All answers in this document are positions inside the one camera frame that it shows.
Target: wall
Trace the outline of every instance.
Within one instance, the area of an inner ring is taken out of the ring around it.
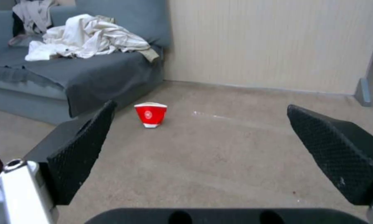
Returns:
[[[10,10],[15,5],[15,0],[0,0],[0,10]]]
[[[353,94],[373,0],[168,0],[166,79]]]

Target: floor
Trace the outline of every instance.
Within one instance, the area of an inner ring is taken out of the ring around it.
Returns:
[[[323,207],[365,217],[333,187],[286,117],[289,104],[351,120],[373,134],[373,107],[354,98],[165,82],[139,102],[168,105],[145,129],[117,114],[90,177],[58,223],[117,207]],[[54,127],[0,112],[0,156],[23,156]]]

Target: red cup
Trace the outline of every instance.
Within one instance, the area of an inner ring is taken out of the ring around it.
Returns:
[[[138,104],[134,108],[146,128],[156,128],[159,126],[167,111],[166,105],[152,102]]]

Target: cup logo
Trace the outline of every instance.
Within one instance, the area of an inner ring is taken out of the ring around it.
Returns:
[[[151,119],[152,118],[152,112],[150,110],[145,111],[144,115],[145,115],[146,119]]]

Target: white cloth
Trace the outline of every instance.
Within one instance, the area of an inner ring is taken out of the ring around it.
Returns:
[[[21,0],[13,7],[13,12],[22,20],[26,34],[41,33],[52,25],[50,7],[58,5],[56,0]]]
[[[90,58],[111,54],[117,49],[122,52],[151,50],[154,58],[159,57],[143,38],[101,17],[88,14],[71,17],[64,26],[47,30],[43,40],[44,43],[32,41],[29,44],[29,54],[25,60],[50,60],[59,56]]]

